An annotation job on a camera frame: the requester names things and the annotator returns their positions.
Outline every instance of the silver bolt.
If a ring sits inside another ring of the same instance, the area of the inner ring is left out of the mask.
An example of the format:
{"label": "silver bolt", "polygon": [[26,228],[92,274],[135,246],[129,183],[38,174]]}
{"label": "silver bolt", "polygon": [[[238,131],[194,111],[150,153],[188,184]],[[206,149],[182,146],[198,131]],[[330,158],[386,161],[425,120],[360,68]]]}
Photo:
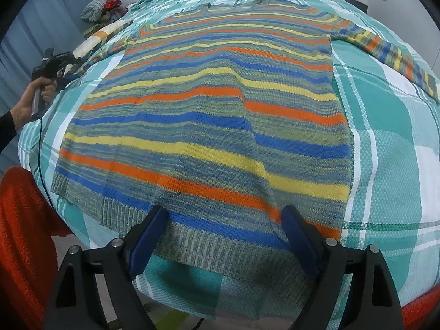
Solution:
{"label": "silver bolt", "polygon": [[330,247],[334,247],[337,245],[337,241],[336,241],[336,239],[334,239],[332,237],[328,237],[328,238],[326,238],[326,244]]}
{"label": "silver bolt", "polygon": [[111,246],[117,248],[122,246],[123,243],[124,241],[121,238],[115,238],[114,240],[111,241]]}
{"label": "silver bolt", "polygon": [[70,253],[70,254],[75,254],[75,253],[77,253],[79,250],[80,250],[80,247],[77,246],[77,245],[74,245],[74,246],[71,246],[71,247],[69,248],[69,253]]}
{"label": "silver bolt", "polygon": [[379,253],[380,249],[377,245],[375,244],[371,244],[370,245],[370,251],[372,251],[373,253]]}

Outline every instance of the wrist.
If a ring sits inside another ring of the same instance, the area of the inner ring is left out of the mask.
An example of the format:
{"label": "wrist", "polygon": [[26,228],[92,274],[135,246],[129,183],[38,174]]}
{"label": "wrist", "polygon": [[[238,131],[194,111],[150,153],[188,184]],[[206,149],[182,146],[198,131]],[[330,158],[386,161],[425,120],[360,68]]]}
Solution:
{"label": "wrist", "polygon": [[27,121],[25,121],[23,112],[18,105],[13,107],[10,110],[10,113],[12,115],[12,120],[14,120],[15,131],[18,132],[24,126],[24,124],[27,123]]}

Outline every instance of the black sleeve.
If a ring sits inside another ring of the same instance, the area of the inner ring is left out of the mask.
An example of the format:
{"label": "black sleeve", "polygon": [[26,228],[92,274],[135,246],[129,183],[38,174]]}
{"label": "black sleeve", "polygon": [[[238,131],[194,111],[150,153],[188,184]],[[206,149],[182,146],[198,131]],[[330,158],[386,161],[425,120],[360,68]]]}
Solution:
{"label": "black sleeve", "polygon": [[0,153],[9,142],[17,135],[14,120],[10,112],[0,117]]}

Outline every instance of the human hand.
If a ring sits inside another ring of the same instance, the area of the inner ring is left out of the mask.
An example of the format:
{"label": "human hand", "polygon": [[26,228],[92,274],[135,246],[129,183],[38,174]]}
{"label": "human hand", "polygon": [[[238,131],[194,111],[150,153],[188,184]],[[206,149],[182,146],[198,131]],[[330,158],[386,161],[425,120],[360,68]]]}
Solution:
{"label": "human hand", "polygon": [[24,124],[30,122],[32,112],[32,101],[34,100],[35,90],[41,88],[41,95],[46,103],[52,103],[55,94],[57,82],[56,80],[50,80],[44,77],[40,77],[33,80],[27,86],[21,99],[18,101],[15,107],[10,111],[12,119],[14,120],[15,130],[19,131]]}

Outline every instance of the bedspread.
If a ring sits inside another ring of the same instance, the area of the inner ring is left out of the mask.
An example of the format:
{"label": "bedspread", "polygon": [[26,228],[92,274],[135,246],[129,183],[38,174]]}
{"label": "bedspread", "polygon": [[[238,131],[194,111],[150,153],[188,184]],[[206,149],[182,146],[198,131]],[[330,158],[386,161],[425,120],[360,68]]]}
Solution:
{"label": "bedspread", "polygon": [[[133,24],[107,43],[122,40],[145,23],[190,10],[202,2],[249,0],[140,0],[129,11]],[[290,0],[336,13],[411,53],[406,44],[369,16],[343,0]],[[440,244],[439,117],[435,101],[396,71],[343,41],[332,42],[334,89],[351,131],[353,182],[342,222],[340,242],[349,247],[380,246],[402,305],[438,283]],[[51,185],[65,130],[83,101],[123,57],[124,51],[103,48],[84,75],[57,97],[43,117],[41,168]],[[20,137],[19,156],[42,189],[37,170],[39,124],[28,124]],[[106,244],[116,231],[99,225],[78,207],[50,193],[57,211],[87,247]],[[194,315],[216,311],[259,318],[295,317],[300,307],[288,307],[268,289],[174,261],[152,257],[135,286],[155,300]],[[348,292],[342,288],[340,301]],[[342,316],[334,313],[333,325]]]}

